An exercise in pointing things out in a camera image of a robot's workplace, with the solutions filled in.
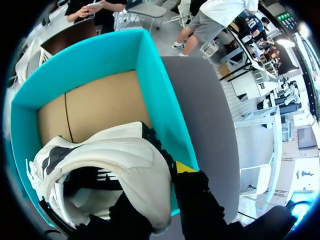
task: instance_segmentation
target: sneaker on foot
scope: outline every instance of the sneaker on foot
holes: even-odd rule
[[[172,49],[183,49],[184,47],[185,47],[184,43],[177,44],[176,42],[171,46]]]
[[[178,56],[179,56],[179,57],[188,57],[188,55],[184,55],[184,54],[182,54],[182,53],[179,53]]]

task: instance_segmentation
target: hand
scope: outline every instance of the hand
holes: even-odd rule
[[[86,16],[88,16],[89,12],[88,12],[88,7],[87,6],[83,6],[79,11],[76,12],[76,14],[80,17],[80,18],[85,18]]]
[[[99,12],[102,9],[102,6],[103,5],[100,4],[99,6],[88,6],[87,8],[88,8],[89,13],[95,14],[95,13]]]

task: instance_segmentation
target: white t-shirt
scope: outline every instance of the white t-shirt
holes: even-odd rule
[[[259,0],[208,0],[201,5],[200,11],[206,16],[228,27],[244,10],[257,11]]]

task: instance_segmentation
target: black stripe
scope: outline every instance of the black stripe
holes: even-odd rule
[[[64,94],[64,106],[65,106],[66,122],[68,123],[68,129],[69,129],[70,138],[71,138],[71,141],[73,143],[75,143],[74,142],[74,138],[72,137],[72,134],[71,134],[71,129],[70,129],[70,123],[69,123],[69,117],[68,117],[68,108],[67,108],[67,94],[66,93]]]

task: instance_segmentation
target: cardboard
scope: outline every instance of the cardboard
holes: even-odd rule
[[[43,106],[38,111],[37,118],[42,146],[56,136],[71,141],[64,94]]]
[[[66,93],[66,108],[75,143],[122,124],[141,121],[151,126],[136,71],[106,76]]]

